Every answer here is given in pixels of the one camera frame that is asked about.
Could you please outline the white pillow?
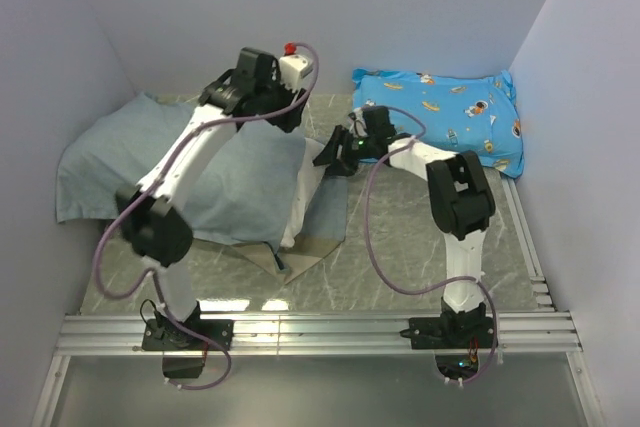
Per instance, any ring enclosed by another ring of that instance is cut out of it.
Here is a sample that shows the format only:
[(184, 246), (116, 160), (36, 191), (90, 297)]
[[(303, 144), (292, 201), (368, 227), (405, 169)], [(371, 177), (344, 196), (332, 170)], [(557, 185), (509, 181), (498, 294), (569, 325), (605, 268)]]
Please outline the white pillow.
[(324, 177), (326, 166), (316, 166), (314, 160), (323, 151), (324, 145), (317, 140), (306, 138), (305, 151), (301, 167), (297, 174), (297, 183), (291, 204), (290, 217), (285, 226), (280, 246), (291, 248), (295, 237), (304, 225), (306, 211)]

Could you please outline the grey-blue pillowcase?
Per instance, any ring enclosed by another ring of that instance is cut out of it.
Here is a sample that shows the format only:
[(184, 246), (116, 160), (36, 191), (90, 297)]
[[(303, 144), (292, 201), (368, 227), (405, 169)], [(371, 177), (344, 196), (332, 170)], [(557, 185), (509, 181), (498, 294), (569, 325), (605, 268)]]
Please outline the grey-blue pillowcase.
[[(116, 191), (156, 166), (193, 111), (190, 104), (160, 104), (140, 94), (97, 120), (62, 155), (57, 221), (116, 218)], [(305, 139), (301, 129), (284, 133), (266, 121), (243, 126), (205, 168), (187, 199), (182, 214), (195, 238), (280, 248)], [(343, 241), (346, 217), (346, 180), (323, 177), (299, 234)]]

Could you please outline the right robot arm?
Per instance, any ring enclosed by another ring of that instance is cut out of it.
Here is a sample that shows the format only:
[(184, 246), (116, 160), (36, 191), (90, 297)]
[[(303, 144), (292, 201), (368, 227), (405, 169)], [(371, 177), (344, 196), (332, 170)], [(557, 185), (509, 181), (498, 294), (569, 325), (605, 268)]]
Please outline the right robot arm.
[(403, 133), (391, 122), (396, 108), (365, 106), (354, 110), (351, 125), (338, 125), (313, 162), (330, 176), (354, 175), (361, 161), (388, 165), (426, 182), (433, 221), (443, 234), (446, 278), (441, 313), (428, 327), (412, 327), (442, 348), (461, 348), (484, 334), (496, 334), (493, 301), (482, 283), (482, 251), (496, 212), (492, 190), (478, 155), (443, 150)]

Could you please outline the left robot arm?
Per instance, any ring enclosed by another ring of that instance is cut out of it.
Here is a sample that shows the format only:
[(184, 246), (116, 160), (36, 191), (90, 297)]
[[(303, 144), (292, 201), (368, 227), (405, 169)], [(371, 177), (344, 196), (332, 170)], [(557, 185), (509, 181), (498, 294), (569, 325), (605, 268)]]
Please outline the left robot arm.
[(284, 132), (294, 130), (318, 74), (318, 55), (306, 43), (286, 44), (281, 57), (242, 48), (235, 66), (202, 90), (187, 126), (156, 166), (135, 186), (117, 192), (117, 225), (133, 251), (149, 262), (145, 273), (153, 280), (162, 316), (170, 319), (166, 337), (177, 348), (192, 348), (202, 333), (190, 276), (177, 265), (193, 243), (182, 211), (196, 181), (245, 124), (266, 121)]

